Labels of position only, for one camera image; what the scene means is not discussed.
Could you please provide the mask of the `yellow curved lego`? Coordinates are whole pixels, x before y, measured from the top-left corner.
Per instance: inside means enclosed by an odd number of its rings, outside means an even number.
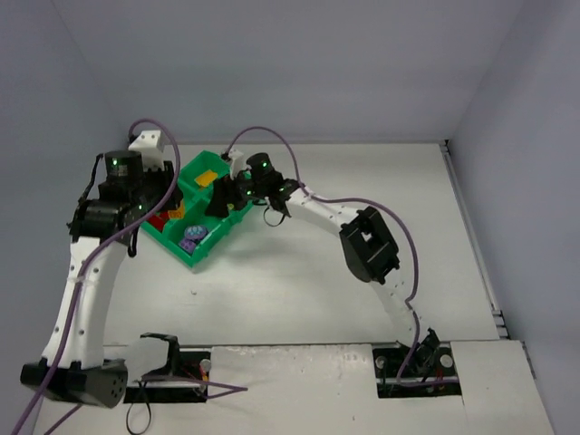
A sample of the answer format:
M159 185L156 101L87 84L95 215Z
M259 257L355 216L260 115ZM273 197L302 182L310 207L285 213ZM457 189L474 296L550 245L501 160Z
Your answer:
M169 210L167 214L169 219L182 219L185 216L185 207L181 205L177 209Z

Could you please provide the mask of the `green compartment tray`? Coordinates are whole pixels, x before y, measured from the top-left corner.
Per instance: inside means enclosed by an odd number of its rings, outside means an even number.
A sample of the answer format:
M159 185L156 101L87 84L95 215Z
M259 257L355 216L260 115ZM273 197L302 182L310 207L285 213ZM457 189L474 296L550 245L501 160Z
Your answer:
M148 221L140 229L152 237L158 245L164 247L182 264L193 267L209 256L211 249L225 238L233 226L239 224L252 209L251 203L240 211L230 210L229 216L208 217L205 210L212 195L212 185L199 188L195 177L211 169L223 177L229 173L228 164L220 156L211 151L201 151L193 160L182 166L179 173L178 186L183 193L185 216L173 225L165 225L162 232L157 231ZM179 241L184 238L184 229L191 225L203 225L209 230L208 235L198 242L192 255L188 255L179 247Z

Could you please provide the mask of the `yellow oval lego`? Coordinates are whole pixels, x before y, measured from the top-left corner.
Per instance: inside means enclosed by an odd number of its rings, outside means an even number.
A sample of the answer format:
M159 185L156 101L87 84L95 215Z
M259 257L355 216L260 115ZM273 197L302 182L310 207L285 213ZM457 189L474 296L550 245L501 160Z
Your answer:
M213 183L213 181L217 178L218 174L215 171L208 169L203 173L201 173L200 175L198 175L197 177L195 177L195 183L198 185L200 189L205 189L209 187Z

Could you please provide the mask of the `purple oval lego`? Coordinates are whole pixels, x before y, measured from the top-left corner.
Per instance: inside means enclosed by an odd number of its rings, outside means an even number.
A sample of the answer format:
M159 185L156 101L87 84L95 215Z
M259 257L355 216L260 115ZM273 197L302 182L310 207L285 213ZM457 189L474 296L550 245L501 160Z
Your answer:
M184 229L184 238L192 241L199 241L205 238L209 233L206 226L203 225L191 225Z

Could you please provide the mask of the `purple rectangular lego brick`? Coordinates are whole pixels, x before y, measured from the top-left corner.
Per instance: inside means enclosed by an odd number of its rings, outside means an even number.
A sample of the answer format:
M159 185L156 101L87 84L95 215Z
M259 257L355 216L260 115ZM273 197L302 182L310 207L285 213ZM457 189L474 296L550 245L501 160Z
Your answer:
M197 247L197 243L194 240L183 238L179 241L179 247L188 255L192 255Z

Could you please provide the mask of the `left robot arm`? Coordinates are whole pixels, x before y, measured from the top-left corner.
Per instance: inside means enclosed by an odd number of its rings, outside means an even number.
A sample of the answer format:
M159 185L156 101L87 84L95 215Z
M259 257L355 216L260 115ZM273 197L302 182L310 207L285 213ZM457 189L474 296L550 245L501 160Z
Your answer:
M112 289L121 264L135 256L140 224L177 208L183 196L169 160L146 166L142 153L114 150L97 156L105 180L99 195L85 190L68 223L70 264L63 300L40 359L24 364L20 383L52 401L113 408L122 399L129 369L104 356Z

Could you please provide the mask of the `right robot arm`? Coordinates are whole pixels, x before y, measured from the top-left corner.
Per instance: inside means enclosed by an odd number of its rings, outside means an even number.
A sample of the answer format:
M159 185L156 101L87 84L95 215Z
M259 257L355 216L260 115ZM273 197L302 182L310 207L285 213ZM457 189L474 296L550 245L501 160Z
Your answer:
M301 219L340 240L350 273L377 294L391 319L400 345L407 348L405 364L425 365L440 341L432 329L421 335L421 320L412 307L419 289L419 259L408 228L399 217L389 217L401 228L411 251L411 290L403 291L400 249L380 211L381 205L357 198L366 208L347 207L345 199L320 198L298 177L291 179L275 169L269 156L260 152L248 158L236 150L219 155L227 174L212 182L206 214L226 218L246 205L264 201L284 218Z

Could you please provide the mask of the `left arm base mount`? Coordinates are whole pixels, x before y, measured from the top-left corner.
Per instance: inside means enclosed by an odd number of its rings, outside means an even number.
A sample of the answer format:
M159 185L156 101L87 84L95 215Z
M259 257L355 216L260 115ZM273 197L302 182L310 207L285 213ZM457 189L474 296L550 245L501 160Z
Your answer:
M209 379L211 351L208 348L181 350L177 368L170 372L160 368L147 372L130 382L122 399L123 404L191 404L205 403L208 386L192 380Z

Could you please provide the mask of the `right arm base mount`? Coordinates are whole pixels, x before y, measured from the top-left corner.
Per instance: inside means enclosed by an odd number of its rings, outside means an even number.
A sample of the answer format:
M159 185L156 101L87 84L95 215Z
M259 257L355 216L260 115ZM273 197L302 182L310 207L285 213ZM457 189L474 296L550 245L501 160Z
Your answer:
M379 399L461 396L459 375L449 343L422 356L414 354L397 381L409 349L406 346L373 347L372 362Z

